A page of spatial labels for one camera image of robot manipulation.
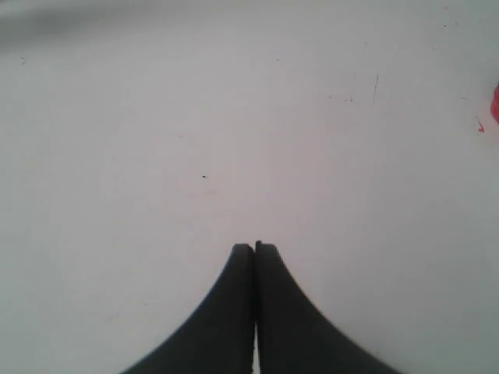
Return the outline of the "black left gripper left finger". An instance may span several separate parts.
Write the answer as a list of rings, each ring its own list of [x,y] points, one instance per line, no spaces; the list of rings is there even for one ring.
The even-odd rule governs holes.
[[[255,337],[254,251],[234,245],[193,314],[127,373],[251,373]]]

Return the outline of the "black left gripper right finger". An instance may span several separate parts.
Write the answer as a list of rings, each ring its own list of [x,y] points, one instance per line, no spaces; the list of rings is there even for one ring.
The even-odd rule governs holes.
[[[306,297],[275,245],[254,253],[262,373],[396,373],[331,324]]]

